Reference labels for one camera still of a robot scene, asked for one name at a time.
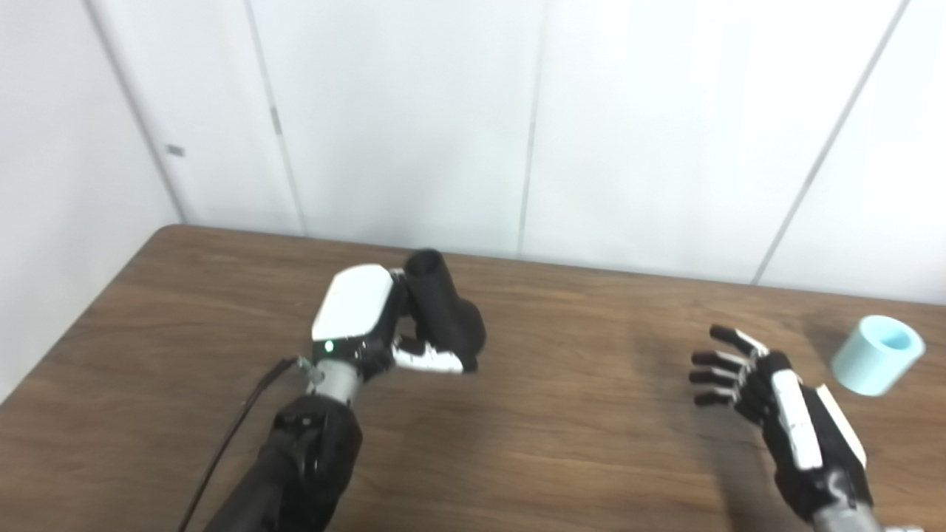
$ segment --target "black cable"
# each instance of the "black cable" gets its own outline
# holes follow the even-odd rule
[[[250,394],[246,400],[243,401],[243,405],[240,406],[239,412],[236,413],[233,422],[230,423],[230,428],[227,429],[226,434],[223,436],[223,441],[220,442],[219,447],[214,452],[214,456],[210,459],[210,463],[207,464],[207,469],[203,472],[201,481],[197,484],[197,490],[194,491],[193,497],[190,499],[190,504],[187,506],[187,511],[184,513],[184,518],[181,519],[181,524],[178,525],[177,532],[184,532],[187,529],[187,525],[190,523],[190,518],[194,515],[194,510],[197,509],[197,504],[201,501],[201,496],[203,491],[207,488],[207,483],[210,482],[210,477],[214,474],[214,470],[217,468],[217,463],[220,461],[220,458],[223,456],[223,452],[227,450],[227,446],[230,445],[230,440],[233,439],[234,434],[237,433],[237,429],[243,423],[243,419],[246,418],[246,415],[250,413],[250,410],[253,408],[253,403],[259,399],[259,396],[263,393],[273,381],[276,380],[284,371],[289,369],[290,366],[295,364],[296,359],[283,359],[276,363],[272,369],[259,380],[259,384],[256,385],[256,388]]]

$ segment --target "wooden table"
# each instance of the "wooden table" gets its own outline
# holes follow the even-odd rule
[[[307,352],[331,276],[405,255],[160,231],[0,407],[2,529],[173,530],[239,403],[275,359]],[[690,352],[728,324],[832,382],[821,357],[868,313],[910,323],[928,353],[881,399],[832,390],[867,447],[880,518],[946,530],[946,308],[447,260],[486,321],[481,371],[396,370],[362,390],[364,445],[332,530],[805,530],[756,431],[692,406]],[[193,530],[300,389],[285,377],[257,403]]]

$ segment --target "white wall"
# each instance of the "white wall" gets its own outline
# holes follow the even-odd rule
[[[763,284],[946,303],[944,30],[911,2]]]
[[[91,0],[187,221],[304,233],[241,0]],[[184,149],[184,156],[166,147]]]
[[[542,5],[254,2],[311,234],[514,256]]]
[[[177,216],[81,3],[0,3],[0,400]]]
[[[552,0],[523,255],[748,283],[899,0]]]
[[[939,220],[867,214],[942,164],[892,59],[813,173],[903,0],[90,1],[193,222],[946,303]]]

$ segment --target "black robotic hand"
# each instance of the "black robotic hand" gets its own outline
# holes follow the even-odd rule
[[[731,406],[762,427],[788,506],[807,523],[828,507],[872,507],[864,448],[828,388],[805,386],[784,353],[739,330],[713,326],[709,335],[742,355],[694,352],[690,382],[709,387],[694,401]]]

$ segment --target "light blue cup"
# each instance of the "light blue cup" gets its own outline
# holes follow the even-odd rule
[[[881,396],[926,350],[915,330],[887,316],[865,316],[831,360],[838,382],[864,396]]]

